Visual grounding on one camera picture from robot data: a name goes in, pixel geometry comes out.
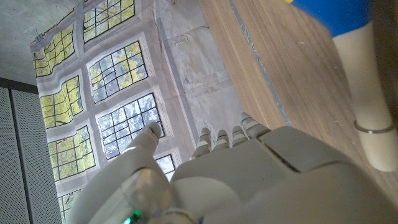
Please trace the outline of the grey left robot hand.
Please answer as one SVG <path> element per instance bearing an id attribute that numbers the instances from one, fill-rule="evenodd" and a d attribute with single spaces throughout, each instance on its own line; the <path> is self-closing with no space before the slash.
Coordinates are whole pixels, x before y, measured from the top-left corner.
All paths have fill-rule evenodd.
<path id="1" fill-rule="evenodd" d="M 215 145 L 203 129 L 167 178 L 154 160 L 160 127 L 144 126 L 81 191 L 67 223 L 396 223 L 397 206 L 341 152 L 248 114 Z"/>

